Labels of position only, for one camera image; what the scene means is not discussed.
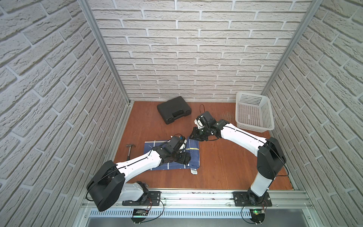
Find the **blue checked pillowcase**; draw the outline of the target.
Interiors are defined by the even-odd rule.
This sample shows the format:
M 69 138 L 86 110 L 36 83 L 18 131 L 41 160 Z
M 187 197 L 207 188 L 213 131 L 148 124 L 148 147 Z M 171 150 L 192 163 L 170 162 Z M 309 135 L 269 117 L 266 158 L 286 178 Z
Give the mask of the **blue checked pillowcase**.
M 164 141 L 146 141 L 144 142 L 144 154 L 148 153 L 153 147 L 159 146 Z M 191 155 L 191 160 L 187 165 L 179 164 L 176 162 L 163 164 L 156 168 L 152 168 L 152 171 L 157 170 L 175 170 L 175 169 L 192 169 L 197 170 L 200 167 L 200 155 L 199 155 L 199 142 L 190 140 L 187 138 L 185 152 Z

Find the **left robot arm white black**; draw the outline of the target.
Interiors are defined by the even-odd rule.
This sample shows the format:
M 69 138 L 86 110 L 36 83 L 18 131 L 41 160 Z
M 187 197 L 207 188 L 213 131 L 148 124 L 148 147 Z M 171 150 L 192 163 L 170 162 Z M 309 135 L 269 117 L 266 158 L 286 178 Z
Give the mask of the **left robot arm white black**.
M 91 196 L 97 209 L 102 212 L 118 200 L 144 201 L 148 189 L 142 183 L 128 183 L 134 177 L 163 164 L 177 162 L 187 165 L 191 160 L 186 152 L 187 139 L 173 136 L 166 142 L 154 146 L 147 153 L 125 162 L 107 161 L 88 183 L 87 195 Z

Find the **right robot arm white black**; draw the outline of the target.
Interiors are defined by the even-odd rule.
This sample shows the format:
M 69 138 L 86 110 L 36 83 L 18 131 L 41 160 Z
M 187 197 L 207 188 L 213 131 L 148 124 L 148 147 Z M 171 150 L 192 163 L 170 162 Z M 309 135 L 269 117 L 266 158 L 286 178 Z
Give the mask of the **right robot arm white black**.
M 285 167 L 286 157 L 279 141 L 273 137 L 266 139 L 248 133 L 226 120 L 215 120 L 210 112 L 199 115 L 190 139 L 208 141 L 210 136 L 231 141 L 257 157 L 257 175 L 247 191 L 251 203 L 260 203 L 272 182 Z

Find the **white pillowcase label tag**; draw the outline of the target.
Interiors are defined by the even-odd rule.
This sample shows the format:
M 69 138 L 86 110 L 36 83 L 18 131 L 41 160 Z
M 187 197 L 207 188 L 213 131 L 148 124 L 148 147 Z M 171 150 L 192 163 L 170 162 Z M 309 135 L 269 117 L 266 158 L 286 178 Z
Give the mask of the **white pillowcase label tag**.
M 197 174 L 198 174 L 198 172 L 197 172 L 197 170 L 196 170 L 196 169 L 191 169 L 191 173 L 192 173 L 193 175 L 197 175 Z

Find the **black plastic tool case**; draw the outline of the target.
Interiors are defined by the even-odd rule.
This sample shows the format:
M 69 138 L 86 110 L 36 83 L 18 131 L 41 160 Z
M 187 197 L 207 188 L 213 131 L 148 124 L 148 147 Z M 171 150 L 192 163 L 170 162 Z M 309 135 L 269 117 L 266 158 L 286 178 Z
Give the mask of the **black plastic tool case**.
M 181 96 L 157 105 L 157 110 L 166 124 L 171 124 L 175 120 L 192 113 L 191 107 Z

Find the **white perforated plastic basket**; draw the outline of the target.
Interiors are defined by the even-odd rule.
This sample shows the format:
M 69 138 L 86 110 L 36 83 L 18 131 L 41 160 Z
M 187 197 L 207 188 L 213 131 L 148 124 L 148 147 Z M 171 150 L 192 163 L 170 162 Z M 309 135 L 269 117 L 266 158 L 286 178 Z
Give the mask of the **white perforated plastic basket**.
M 235 120 L 240 129 L 259 133 L 274 130 L 270 99 L 246 92 L 236 93 Z

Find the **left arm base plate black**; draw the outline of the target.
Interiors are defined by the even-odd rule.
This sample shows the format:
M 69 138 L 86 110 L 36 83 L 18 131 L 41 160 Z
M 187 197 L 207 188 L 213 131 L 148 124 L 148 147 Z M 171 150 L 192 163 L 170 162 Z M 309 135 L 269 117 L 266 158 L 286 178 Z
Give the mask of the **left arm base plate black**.
M 123 201 L 123 206 L 159 206 L 161 197 L 161 191 L 148 191 L 147 194 L 143 195 L 137 201 Z

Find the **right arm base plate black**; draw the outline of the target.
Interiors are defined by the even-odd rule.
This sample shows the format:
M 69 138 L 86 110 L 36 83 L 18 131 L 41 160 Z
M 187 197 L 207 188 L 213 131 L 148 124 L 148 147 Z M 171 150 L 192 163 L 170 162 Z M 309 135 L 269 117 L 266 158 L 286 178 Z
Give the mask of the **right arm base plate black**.
M 272 202 L 268 192 L 265 192 L 263 196 L 258 197 L 250 191 L 237 191 L 233 192 L 233 201 L 236 207 L 271 207 Z

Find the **aluminium frame rail front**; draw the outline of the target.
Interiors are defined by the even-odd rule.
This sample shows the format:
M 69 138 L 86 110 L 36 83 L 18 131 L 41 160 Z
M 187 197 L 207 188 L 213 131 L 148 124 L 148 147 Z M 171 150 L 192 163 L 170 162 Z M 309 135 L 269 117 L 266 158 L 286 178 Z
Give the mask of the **aluminium frame rail front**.
M 157 189 L 153 203 L 146 200 L 143 205 L 134 202 L 117 201 L 112 208 L 197 208 L 197 209 L 313 209 L 310 198 L 305 191 L 269 190 L 266 198 L 257 205 L 250 205 L 244 199 L 245 190 L 197 190 L 197 189 Z

